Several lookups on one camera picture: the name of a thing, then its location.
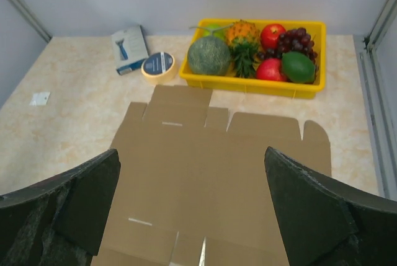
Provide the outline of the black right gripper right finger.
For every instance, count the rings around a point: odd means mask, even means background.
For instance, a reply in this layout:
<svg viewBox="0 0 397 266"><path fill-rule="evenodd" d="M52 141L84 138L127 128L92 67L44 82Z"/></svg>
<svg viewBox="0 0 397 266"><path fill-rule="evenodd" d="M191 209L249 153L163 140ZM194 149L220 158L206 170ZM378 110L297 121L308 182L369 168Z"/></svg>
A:
<svg viewBox="0 0 397 266"><path fill-rule="evenodd" d="M396 202L267 148L265 172L290 265L396 265Z"/></svg>

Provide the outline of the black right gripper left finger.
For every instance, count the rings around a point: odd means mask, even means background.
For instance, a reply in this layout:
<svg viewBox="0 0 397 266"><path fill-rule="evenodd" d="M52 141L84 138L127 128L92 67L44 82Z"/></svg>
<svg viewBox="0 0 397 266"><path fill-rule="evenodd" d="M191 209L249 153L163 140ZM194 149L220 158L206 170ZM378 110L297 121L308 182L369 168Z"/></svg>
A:
<svg viewBox="0 0 397 266"><path fill-rule="evenodd" d="M1 265L90 265L119 179L116 149L1 195Z"/></svg>

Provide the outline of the brown cardboard box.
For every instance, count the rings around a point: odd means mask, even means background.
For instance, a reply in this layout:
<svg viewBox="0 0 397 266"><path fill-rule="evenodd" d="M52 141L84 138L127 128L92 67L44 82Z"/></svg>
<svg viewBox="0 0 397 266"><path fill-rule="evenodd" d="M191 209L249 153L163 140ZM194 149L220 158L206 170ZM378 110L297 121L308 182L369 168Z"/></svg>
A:
<svg viewBox="0 0 397 266"><path fill-rule="evenodd" d="M273 147L331 175L316 122L210 106L212 91L156 86L112 147L120 177L93 265L287 265L267 184Z"/></svg>

